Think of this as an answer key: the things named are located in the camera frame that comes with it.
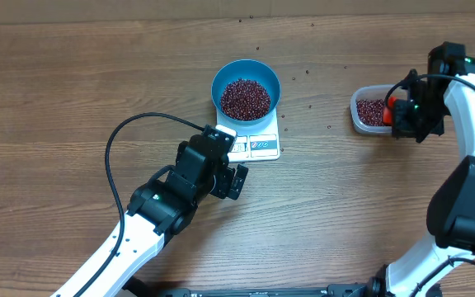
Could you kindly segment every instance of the container of beans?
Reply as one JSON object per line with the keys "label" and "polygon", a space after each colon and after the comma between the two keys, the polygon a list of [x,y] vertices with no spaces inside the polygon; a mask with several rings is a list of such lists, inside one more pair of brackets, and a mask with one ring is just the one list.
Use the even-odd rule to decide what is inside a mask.
{"label": "container of beans", "polygon": [[269,117],[280,101],[281,85],[266,64],[241,59],[219,70],[212,82],[212,101],[235,125],[250,126]]}
{"label": "container of beans", "polygon": [[[351,118],[355,130],[361,134],[391,134],[392,127],[383,124],[384,98],[393,85],[362,87],[351,97]],[[406,98],[404,90],[397,89],[392,96]]]}

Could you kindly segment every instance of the blue bowl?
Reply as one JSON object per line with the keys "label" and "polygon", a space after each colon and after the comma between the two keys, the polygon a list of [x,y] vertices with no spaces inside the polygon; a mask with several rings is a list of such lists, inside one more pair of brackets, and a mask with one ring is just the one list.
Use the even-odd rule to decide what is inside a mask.
{"label": "blue bowl", "polygon": [[[257,120],[235,120],[221,110],[221,96],[224,89],[239,78],[255,80],[267,90],[270,96],[270,108],[266,115]],[[251,59],[236,60],[227,64],[219,70],[212,82],[212,101],[215,108],[225,119],[236,125],[255,125],[262,122],[278,106],[280,95],[281,85],[276,73],[266,64]]]}

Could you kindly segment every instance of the white scale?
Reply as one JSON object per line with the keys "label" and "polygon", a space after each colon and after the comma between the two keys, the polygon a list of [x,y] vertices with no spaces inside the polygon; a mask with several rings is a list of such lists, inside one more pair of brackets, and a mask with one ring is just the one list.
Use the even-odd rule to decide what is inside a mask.
{"label": "white scale", "polygon": [[280,134],[276,109],[255,125],[236,125],[216,110],[218,125],[237,132],[236,143],[228,153],[231,163],[277,160],[280,157]]}

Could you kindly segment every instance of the kitchen scale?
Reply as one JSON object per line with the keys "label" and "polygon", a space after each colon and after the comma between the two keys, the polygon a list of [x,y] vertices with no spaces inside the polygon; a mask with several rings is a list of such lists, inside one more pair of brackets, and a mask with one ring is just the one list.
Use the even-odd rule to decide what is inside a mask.
{"label": "kitchen scale", "polygon": [[280,134],[276,109],[260,123],[243,126],[236,125],[220,111],[217,111],[218,125],[237,132],[236,142],[228,153],[231,163],[277,160],[280,157]]}
{"label": "kitchen scale", "polygon": [[[221,96],[229,83],[250,79],[261,84],[270,96],[269,112],[257,120],[235,120],[221,109]],[[280,80],[267,64],[252,59],[233,61],[221,68],[212,82],[212,101],[218,125],[237,132],[233,149],[228,153],[231,163],[277,160],[280,157],[280,133],[276,107],[280,102]]]}

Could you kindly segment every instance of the pile of beans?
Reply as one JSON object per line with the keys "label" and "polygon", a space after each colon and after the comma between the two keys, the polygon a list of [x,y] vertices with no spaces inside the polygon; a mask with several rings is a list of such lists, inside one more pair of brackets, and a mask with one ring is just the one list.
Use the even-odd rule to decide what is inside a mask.
{"label": "pile of beans", "polygon": [[221,110],[235,120],[257,120],[269,112],[270,96],[257,81],[239,78],[224,89]]}
{"label": "pile of beans", "polygon": [[384,126],[383,100],[358,100],[356,102],[356,111],[359,114],[360,121],[370,126]]}

